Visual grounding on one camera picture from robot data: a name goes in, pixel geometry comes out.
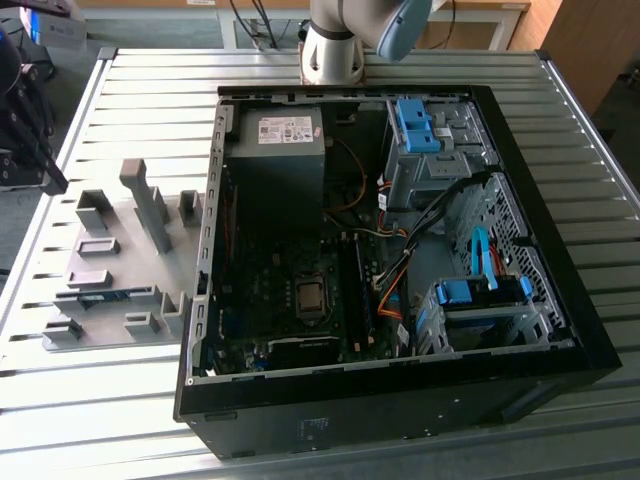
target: black cable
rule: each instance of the black cable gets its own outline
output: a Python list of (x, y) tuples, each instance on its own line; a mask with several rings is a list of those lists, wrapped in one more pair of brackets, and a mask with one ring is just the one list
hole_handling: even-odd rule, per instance
[(240, 25), (242, 25), (242, 29), (245, 32), (247, 32), (247, 35), (249, 35), (249, 38), (251, 38), (251, 40), (253, 40), (253, 42), (256, 42), (258, 40), (257, 35), (254, 35), (253, 33), (251, 33), (249, 31), (249, 28), (247, 28), (247, 25), (246, 25), (245, 21), (240, 16), (240, 13), (238, 13), (238, 9), (236, 8), (235, 2), (233, 0), (229, 0), (229, 4), (231, 5), (231, 9), (233, 10), (233, 13), (235, 14), (236, 19), (238, 20), (238, 23)]
[(289, 25), (291, 25), (291, 20), (287, 20), (287, 24), (285, 25), (284, 30), (282, 31), (282, 35), (280, 35), (280, 38), (278, 38), (277, 43), (280, 43), (284, 38), (284, 36), (287, 34), (287, 30), (289, 30)]
[(429, 47), (429, 50), (433, 50), (435, 48), (440, 48), (440, 47), (447, 48), (447, 46), (449, 45), (449, 40), (451, 40), (451, 35), (453, 35), (453, 29), (456, 26), (456, 11), (457, 11), (456, 0), (451, 0), (451, 7), (453, 12), (451, 17), (451, 23), (449, 24), (449, 33), (447, 34), (447, 38), (445, 38), (440, 43), (434, 45), (433, 47)]
[(251, 0), (253, 2), (253, 6), (256, 7), (256, 10), (262, 17), (262, 21), (267, 27), (267, 32), (269, 32), (269, 38), (271, 38), (271, 48), (278, 48), (278, 44), (276, 43), (276, 38), (273, 36), (273, 31), (271, 30), (271, 22), (269, 21), (269, 17), (267, 16), (267, 11), (262, 4), (262, 0)]
[(470, 177), (457, 180), (444, 192), (438, 195), (429, 204), (429, 206), (422, 211), (409, 230), (402, 255), (400, 255), (391, 267), (387, 268), (382, 276), (376, 280), (376, 284), (381, 285), (383, 282), (391, 278), (394, 272), (400, 270), (404, 266), (405, 262), (409, 261), (411, 255), (413, 255), (413, 252), (418, 246), (418, 240), (415, 237), (418, 233), (429, 230), (432, 226), (438, 223), (442, 217), (444, 217), (447, 205), (458, 193), (473, 185), (483, 184), (489, 180), (490, 177), (491, 172), (485, 171), (474, 173)]

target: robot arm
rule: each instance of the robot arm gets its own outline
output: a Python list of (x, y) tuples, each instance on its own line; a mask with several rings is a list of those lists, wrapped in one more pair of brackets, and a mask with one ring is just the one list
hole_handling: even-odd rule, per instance
[(363, 73), (359, 40), (397, 62), (413, 48), (431, 13), (432, 0), (312, 0), (303, 50), (308, 83), (356, 83)]
[(355, 35), (390, 62), (411, 51), (427, 24), (431, 0), (312, 0), (311, 26), (331, 38)]

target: motherboard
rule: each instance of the motherboard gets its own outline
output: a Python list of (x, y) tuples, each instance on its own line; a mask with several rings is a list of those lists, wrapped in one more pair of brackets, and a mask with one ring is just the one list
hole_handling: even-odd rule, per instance
[(234, 257), (218, 294), (228, 373), (391, 357), (391, 325), (369, 287), (380, 270), (373, 236), (243, 238)]

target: gray plastic block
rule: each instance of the gray plastic block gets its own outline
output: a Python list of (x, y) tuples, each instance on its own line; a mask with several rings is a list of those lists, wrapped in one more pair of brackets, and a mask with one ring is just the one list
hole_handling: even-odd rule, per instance
[(195, 190), (180, 192), (178, 211), (185, 227), (199, 227), (202, 222), (202, 203), (200, 195)]
[(150, 292), (132, 293), (131, 301), (139, 307), (160, 307), (162, 305), (162, 292), (154, 285)]
[(178, 337), (182, 334), (184, 324), (187, 321), (190, 311), (191, 299), (187, 297), (185, 292), (180, 293), (180, 305), (178, 306), (177, 311), (169, 295), (165, 293), (162, 296), (160, 315), (172, 334)]
[(82, 336), (82, 327), (75, 320), (59, 315), (56, 320), (47, 323), (42, 334), (54, 343), (77, 342)]
[(151, 312), (127, 313), (124, 328), (132, 337), (147, 337), (160, 331), (160, 325)]
[(82, 305), (82, 303), (80, 303), (80, 301), (78, 300), (78, 297), (65, 297), (65, 298), (57, 298), (57, 294), (56, 294), (56, 298), (53, 301), (53, 304), (58, 307), (58, 309), (66, 314), (66, 315), (72, 315), (75, 313), (80, 313), (80, 312), (84, 312), (85, 308), (84, 305)]
[(120, 182), (131, 190), (133, 199), (138, 206), (138, 217), (151, 236), (158, 253), (166, 253), (171, 250), (171, 240), (164, 228), (166, 218), (166, 206), (164, 212), (158, 209), (157, 198), (147, 185), (147, 167), (142, 159), (127, 159), (122, 162), (120, 170)]
[(120, 252), (120, 244), (114, 237), (80, 239), (76, 252), (83, 258), (116, 255)]
[(110, 287), (112, 282), (113, 276), (108, 270), (70, 272), (67, 277), (69, 288), (105, 288)]
[(112, 209), (102, 190), (83, 190), (76, 205), (76, 215), (87, 230), (106, 230), (102, 214)]

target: power supply label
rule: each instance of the power supply label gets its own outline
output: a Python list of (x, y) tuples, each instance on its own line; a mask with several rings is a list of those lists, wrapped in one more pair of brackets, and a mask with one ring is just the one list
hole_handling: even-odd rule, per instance
[(311, 117), (264, 117), (258, 122), (258, 143), (311, 143)]

